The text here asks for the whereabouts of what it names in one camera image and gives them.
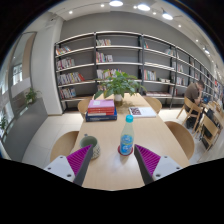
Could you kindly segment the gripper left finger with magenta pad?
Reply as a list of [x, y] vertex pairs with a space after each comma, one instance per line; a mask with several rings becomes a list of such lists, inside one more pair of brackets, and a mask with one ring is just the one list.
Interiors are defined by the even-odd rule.
[[59, 155], [44, 170], [81, 186], [92, 155], [93, 146], [88, 145], [69, 156]]

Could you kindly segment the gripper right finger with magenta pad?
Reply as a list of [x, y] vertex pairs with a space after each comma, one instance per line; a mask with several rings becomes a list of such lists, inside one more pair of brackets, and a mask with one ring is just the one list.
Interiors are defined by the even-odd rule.
[[137, 159], [145, 185], [182, 169], [169, 156], [159, 156], [151, 150], [137, 144], [134, 145], [134, 155]]

